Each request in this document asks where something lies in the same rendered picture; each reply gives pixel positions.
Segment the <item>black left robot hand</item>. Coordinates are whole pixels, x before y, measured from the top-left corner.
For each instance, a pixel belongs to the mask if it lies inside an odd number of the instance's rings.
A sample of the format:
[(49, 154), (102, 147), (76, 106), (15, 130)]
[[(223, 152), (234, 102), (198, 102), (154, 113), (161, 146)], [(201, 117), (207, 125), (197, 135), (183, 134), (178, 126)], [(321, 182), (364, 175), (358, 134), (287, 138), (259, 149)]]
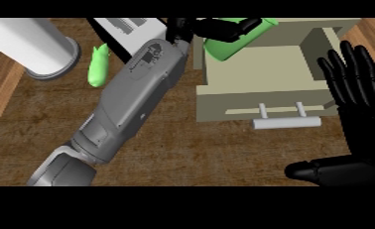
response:
[(237, 36), (245, 34), (262, 22), (262, 18), (245, 18), (240, 23), (213, 18), (169, 18), (166, 40), (175, 43), (182, 40), (192, 42), (194, 36), (232, 42)]

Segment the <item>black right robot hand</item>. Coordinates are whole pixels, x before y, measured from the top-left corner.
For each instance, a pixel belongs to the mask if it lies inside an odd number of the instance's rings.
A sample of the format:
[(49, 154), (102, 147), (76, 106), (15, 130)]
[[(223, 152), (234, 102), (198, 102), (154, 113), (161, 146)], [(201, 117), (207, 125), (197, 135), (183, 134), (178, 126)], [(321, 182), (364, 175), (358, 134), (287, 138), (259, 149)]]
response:
[(285, 176), (319, 186), (375, 186), (375, 60), (364, 46), (340, 43), (341, 53), (318, 59), (350, 155), (293, 163)]

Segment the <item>green cup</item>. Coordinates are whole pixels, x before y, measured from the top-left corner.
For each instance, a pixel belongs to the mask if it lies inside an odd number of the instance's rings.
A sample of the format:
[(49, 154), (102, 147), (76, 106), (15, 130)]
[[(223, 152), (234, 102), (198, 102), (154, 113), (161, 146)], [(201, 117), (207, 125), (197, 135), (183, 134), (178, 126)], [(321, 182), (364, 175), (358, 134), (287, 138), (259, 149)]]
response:
[(262, 34), (276, 25), (276, 18), (263, 18), (256, 27), (243, 35), (237, 36), (232, 42), (222, 42), (207, 39), (204, 43), (206, 53), (217, 60), (226, 61), (235, 53), (262, 36)]

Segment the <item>beige drawer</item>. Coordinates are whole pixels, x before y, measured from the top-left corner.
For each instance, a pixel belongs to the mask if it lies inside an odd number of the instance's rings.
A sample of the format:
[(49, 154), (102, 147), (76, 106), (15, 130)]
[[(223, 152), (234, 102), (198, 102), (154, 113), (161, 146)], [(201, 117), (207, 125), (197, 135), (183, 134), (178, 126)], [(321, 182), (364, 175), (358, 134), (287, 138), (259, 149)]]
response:
[(334, 36), (315, 32), (303, 44), (279, 49), (287, 57), (285, 68), (274, 71), (251, 69), (248, 51), (241, 50), (226, 61), (203, 54), (204, 83), (197, 86), (197, 120), (200, 122), (250, 120), (259, 118), (260, 104), (266, 104), (272, 118), (294, 117), (296, 103), (310, 116), (331, 116), (337, 106), (316, 59), (330, 50)]

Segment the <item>white appliance with black edge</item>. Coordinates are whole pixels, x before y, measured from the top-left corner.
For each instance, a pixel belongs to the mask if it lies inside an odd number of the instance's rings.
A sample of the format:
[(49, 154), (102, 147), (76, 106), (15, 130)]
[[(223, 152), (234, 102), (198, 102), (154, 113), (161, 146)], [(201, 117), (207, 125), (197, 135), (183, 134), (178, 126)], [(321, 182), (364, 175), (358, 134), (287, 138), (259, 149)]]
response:
[(160, 18), (88, 18), (93, 30), (123, 62), (144, 44), (166, 39), (167, 24)]

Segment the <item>beige cabinet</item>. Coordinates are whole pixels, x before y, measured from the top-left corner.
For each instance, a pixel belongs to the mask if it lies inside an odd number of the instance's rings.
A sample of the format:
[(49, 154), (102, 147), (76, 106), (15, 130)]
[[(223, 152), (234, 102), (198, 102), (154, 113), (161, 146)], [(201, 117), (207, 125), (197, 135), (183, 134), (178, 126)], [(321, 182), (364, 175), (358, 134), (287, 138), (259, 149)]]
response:
[(250, 55), (251, 69), (284, 69), (282, 61), (287, 57), (279, 49), (300, 46), (315, 32), (333, 33), (334, 40), (328, 44), (337, 48), (339, 38), (359, 21), (359, 18), (265, 18), (263, 23), (241, 35), (240, 40), (243, 50), (250, 54), (259, 54)]

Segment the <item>green vegetable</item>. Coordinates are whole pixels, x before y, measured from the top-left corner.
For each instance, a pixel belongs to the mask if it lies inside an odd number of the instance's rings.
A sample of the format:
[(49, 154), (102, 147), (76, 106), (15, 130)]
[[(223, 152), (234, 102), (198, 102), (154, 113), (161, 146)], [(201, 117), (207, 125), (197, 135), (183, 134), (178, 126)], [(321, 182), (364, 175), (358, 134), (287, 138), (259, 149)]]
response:
[(105, 84), (108, 75), (108, 45), (93, 48), (92, 63), (89, 67), (89, 84), (99, 87)]

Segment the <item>white cylinder with grey rim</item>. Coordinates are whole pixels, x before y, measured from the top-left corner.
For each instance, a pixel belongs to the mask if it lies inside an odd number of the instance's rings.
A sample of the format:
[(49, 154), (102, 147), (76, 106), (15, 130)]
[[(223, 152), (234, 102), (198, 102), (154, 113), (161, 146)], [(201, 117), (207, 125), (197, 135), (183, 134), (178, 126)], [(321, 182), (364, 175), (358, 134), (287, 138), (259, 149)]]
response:
[(82, 46), (48, 18), (0, 18), (0, 52), (39, 80), (62, 77), (82, 58)]

